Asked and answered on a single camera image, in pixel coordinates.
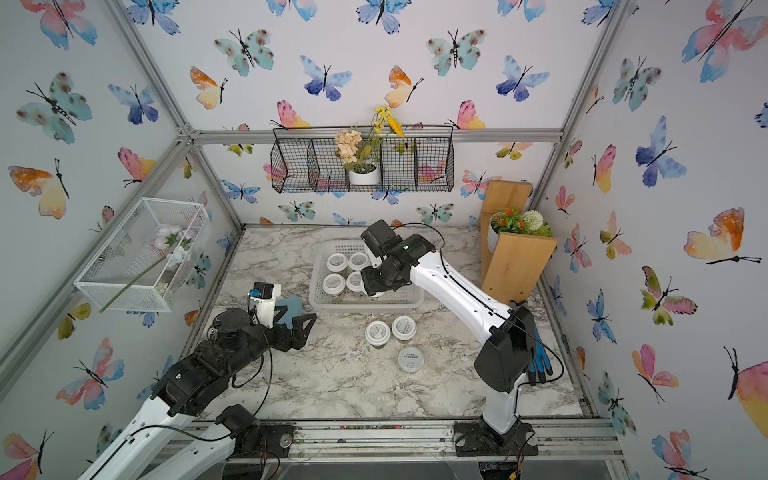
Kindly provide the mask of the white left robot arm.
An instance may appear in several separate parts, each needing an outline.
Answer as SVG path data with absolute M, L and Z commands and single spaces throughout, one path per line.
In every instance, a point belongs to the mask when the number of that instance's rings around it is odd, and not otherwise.
M 175 435 L 190 425 L 241 370 L 276 351 L 302 349 L 317 316 L 289 317 L 276 305 L 279 288 L 257 282 L 247 306 L 228 308 L 211 321 L 207 339 L 173 364 L 125 430 L 82 473 L 84 479 L 182 478 L 201 474 L 245 443 L 260 443 L 254 413 L 242 405 L 226 408 L 215 423 L 162 465 L 150 465 Z

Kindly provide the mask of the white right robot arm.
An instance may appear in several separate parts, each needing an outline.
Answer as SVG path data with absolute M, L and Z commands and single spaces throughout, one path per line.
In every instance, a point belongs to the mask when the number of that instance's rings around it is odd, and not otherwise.
M 533 314 L 485 294 L 419 234 L 403 238 L 379 220 L 363 231 L 361 239 L 372 261 L 362 270 L 368 296 L 417 286 L 474 334 L 481 346 L 474 368 L 487 387 L 483 421 L 498 434 L 509 432 L 518 421 L 519 388 L 527 379 L 536 350 Z

